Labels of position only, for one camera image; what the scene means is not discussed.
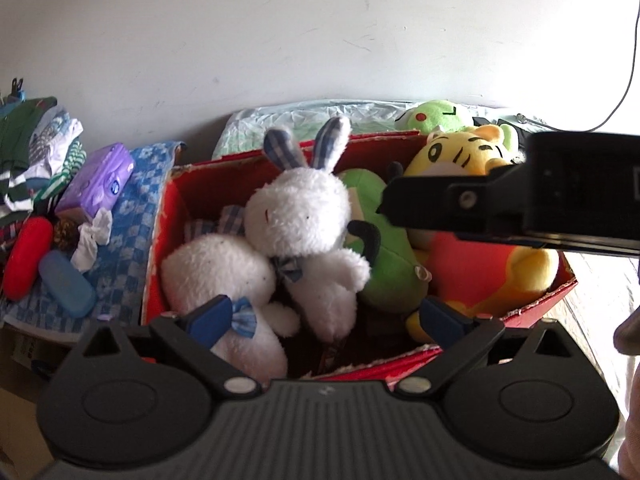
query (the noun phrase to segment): yellow tiger plush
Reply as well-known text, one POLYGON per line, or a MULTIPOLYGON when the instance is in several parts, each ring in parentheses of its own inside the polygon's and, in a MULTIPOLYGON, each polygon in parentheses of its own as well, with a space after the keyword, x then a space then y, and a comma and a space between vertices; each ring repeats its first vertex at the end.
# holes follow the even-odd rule
MULTIPOLYGON (((513 154, 502 144, 503 135, 492 124, 433 132, 405 175, 485 175, 511 164, 513 154)), ((555 250, 467 242, 448 232, 410 229, 408 235, 416 259, 433 276, 436 295, 469 317, 480 313, 501 317, 539 299, 558 271, 555 250)), ((428 341, 417 313, 406 325, 416 341, 428 341)))
POLYGON ((503 130, 494 124, 470 126, 453 133, 435 130, 404 174, 484 175, 491 168, 510 163, 513 155, 504 147, 503 141, 503 130))

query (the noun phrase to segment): pine cone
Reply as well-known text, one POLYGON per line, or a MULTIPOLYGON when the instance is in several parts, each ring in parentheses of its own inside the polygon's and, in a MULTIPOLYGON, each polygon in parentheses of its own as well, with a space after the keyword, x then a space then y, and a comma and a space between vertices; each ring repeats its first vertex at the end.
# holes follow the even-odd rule
POLYGON ((74 251, 80 241, 78 224, 68 218, 63 218, 53 228, 53 243, 63 253, 74 251))

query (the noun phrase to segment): red cardboard box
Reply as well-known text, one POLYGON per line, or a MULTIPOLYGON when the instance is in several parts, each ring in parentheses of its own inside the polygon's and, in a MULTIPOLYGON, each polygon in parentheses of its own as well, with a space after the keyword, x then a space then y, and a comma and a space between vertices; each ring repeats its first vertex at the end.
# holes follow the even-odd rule
MULTIPOLYGON (((352 138, 335 168, 335 173, 349 168, 367 168, 384 177, 386 168, 394 160, 406 167, 425 145, 426 140, 426 136, 419 135, 417 132, 372 134, 352 138)), ((313 141, 302 144, 302 149, 308 158, 310 158, 312 146, 313 141)), ((159 214, 156 218, 154 240, 146 274, 142 324, 148 323, 159 316, 161 312, 168 310, 168 303, 162 293, 159 267, 162 260, 184 242, 183 227, 185 222, 190 219, 215 220, 223 206, 244 205, 255 189, 273 180, 278 173, 277 168, 258 151, 229 155, 220 160, 174 168, 165 187, 159 214)), ((564 298, 576 284, 575 276, 562 256, 558 275, 551 291, 540 300, 506 316, 504 318, 506 325, 523 328, 533 325, 564 298)), ((289 357, 290 369, 292 368, 292 358, 296 354, 303 353, 309 356, 313 355, 315 351, 317 349, 305 348, 301 352, 299 348, 296 348, 289 357)), ((353 357, 354 366, 347 366, 330 376, 322 376, 318 379, 322 380, 328 377, 332 380, 376 379, 385 380, 389 385, 393 385, 423 366, 439 352, 440 349, 437 347, 423 346, 405 348, 404 351, 393 355, 388 355, 388 351, 373 356, 361 353, 357 358, 353 357)))

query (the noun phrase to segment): folded clothes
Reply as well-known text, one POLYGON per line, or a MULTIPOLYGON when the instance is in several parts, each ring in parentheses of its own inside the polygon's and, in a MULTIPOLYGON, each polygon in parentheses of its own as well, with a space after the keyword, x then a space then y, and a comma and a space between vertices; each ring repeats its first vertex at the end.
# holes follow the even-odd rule
POLYGON ((64 108, 29 142, 29 169, 25 178, 51 178, 62 170, 71 143, 82 133, 82 124, 71 119, 64 108))
POLYGON ((0 228, 26 220, 30 214, 31 211, 11 211, 7 206, 0 205, 0 228))
POLYGON ((24 224, 24 221, 20 220, 0 228, 0 244, 14 240, 18 236, 18 233, 20 233, 22 224, 24 224))
POLYGON ((61 193, 82 168, 85 160, 86 151, 82 147, 82 142, 80 142, 80 139, 75 138, 66 152, 65 161, 60 172, 52 176, 48 184, 36 193, 33 201, 40 202, 61 193))
POLYGON ((30 99, 0 123, 0 226, 6 224, 4 217, 33 209, 24 176, 29 168, 29 142, 44 113, 57 104, 55 97, 30 99))
POLYGON ((36 193, 39 190, 41 190, 43 187, 47 187, 49 185, 50 180, 51 180, 50 178, 42 178, 42 177, 28 178, 26 182, 27 189, 31 193, 36 193))

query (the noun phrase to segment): white wall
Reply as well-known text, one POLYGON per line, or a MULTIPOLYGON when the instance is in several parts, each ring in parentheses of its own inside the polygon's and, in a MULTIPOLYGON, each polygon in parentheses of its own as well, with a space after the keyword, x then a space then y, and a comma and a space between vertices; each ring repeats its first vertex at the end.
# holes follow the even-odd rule
MULTIPOLYGON (((0 0, 0 88, 22 76, 89 149, 180 138, 206 158, 227 114, 311 98, 514 105, 565 128, 628 79, 638 0, 0 0)), ((638 132, 640 83, 608 130, 638 132)))

